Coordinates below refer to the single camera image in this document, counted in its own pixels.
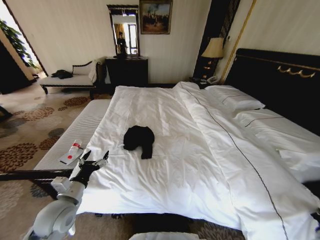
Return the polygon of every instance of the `telephone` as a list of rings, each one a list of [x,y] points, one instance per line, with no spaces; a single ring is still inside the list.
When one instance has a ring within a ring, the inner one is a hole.
[[[212,76],[212,77],[209,77],[206,81],[208,84],[216,85],[218,84],[219,79],[217,78],[217,76]]]

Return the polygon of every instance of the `gold headboard ornament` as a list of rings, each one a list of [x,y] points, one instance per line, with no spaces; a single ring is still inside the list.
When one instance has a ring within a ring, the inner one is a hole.
[[[306,78],[312,78],[312,77],[314,77],[314,76],[316,75],[315,72],[312,73],[312,74],[309,74],[309,75],[305,75],[305,74],[303,74],[303,70],[300,70],[300,71],[297,71],[297,72],[292,72],[292,71],[291,71],[291,67],[289,67],[289,68],[286,69],[286,70],[282,70],[281,67],[282,67],[282,66],[279,65],[278,68],[277,68],[277,70],[278,70],[280,73],[288,73],[288,74],[290,74],[290,75],[299,75],[300,77],[302,77],[302,78],[304,78],[304,79],[306,79]]]

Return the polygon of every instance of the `white chaise cushion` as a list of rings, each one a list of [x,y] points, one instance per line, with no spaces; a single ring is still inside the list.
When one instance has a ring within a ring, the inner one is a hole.
[[[85,85],[93,86],[92,80],[87,75],[73,75],[71,78],[60,79],[58,77],[45,77],[38,80],[40,85]]]

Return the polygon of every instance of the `floor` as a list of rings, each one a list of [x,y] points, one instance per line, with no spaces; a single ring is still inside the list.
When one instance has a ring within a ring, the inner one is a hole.
[[[34,83],[0,95],[0,105],[13,116],[0,122],[0,173],[32,170],[68,126],[90,102],[85,90],[49,88],[45,95]],[[110,99],[96,94],[95,99]],[[22,239],[37,213],[52,199],[29,181],[0,182],[0,240]],[[177,231],[198,234],[207,240],[244,240],[240,231],[204,220],[177,215],[126,214],[114,219],[106,214],[77,216],[73,240],[127,240],[145,231]]]

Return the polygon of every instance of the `doorway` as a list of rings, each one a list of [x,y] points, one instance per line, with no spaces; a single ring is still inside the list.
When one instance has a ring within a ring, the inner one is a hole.
[[[21,57],[24,64],[35,79],[45,78],[47,72],[41,64],[38,56],[26,39],[18,22],[13,16],[6,0],[0,1],[0,28]]]

